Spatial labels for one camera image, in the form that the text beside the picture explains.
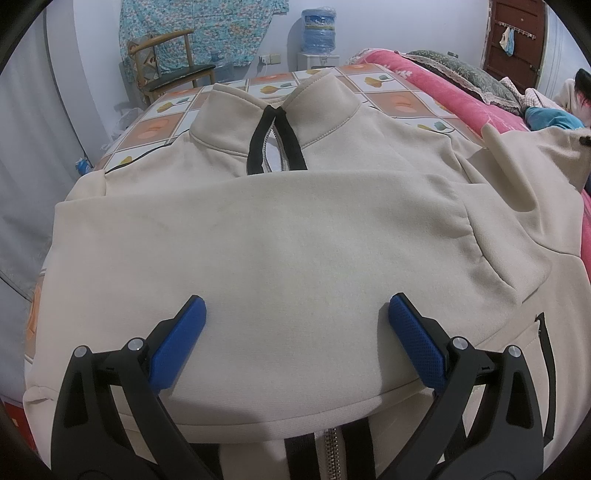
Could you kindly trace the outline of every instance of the black chair seat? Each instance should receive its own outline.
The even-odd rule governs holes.
[[[153,92],[160,87],[168,85],[169,83],[173,83],[176,80],[184,79],[186,77],[190,77],[195,73],[201,72],[209,72],[213,70],[216,66],[215,65],[193,65],[192,67],[184,67],[182,69],[175,70],[170,73],[165,73],[160,78],[152,80],[144,85],[143,90],[145,92]]]

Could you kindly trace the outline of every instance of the wooden door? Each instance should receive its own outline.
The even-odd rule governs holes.
[[[534,35],[535,40],[515,31],[515,50],[510,57],[499,44],[507,27],[498,22],[520,28]],[[497,80],[509,77],[522,93],[535,87],[544,51],[545,25],[543,0],[493,0],[484,69]]]

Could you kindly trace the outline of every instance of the blue gripper pad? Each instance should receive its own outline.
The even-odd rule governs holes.
[[[399,293],[390,300],[388,321],[423,384],[440,393],[446,385],[446,360],[416,313],[406,305]]]
[[[148,381],[154,392],[172,387],[205,326],[206,312],[205,302],[196,296],[152,355]]]

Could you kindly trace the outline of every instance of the floral cloth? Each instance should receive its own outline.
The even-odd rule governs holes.
[[[210,63],[210,52],[219,50],[248,65],[255,57],[271,18],[289,11],[289,0],[123,0],[119,19],[119,45],[125,74],[134,81],[128,41],[143,35],[161,35],[194,28],[189,36],[196,64]],[[184,38],[156,46],[160,73],[187,66]]]

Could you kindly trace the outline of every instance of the blue water jug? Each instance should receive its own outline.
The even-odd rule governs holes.
[[[313,55],[329,55],[335,49],[334,8],[311,8],[301,13],[301,50]]]

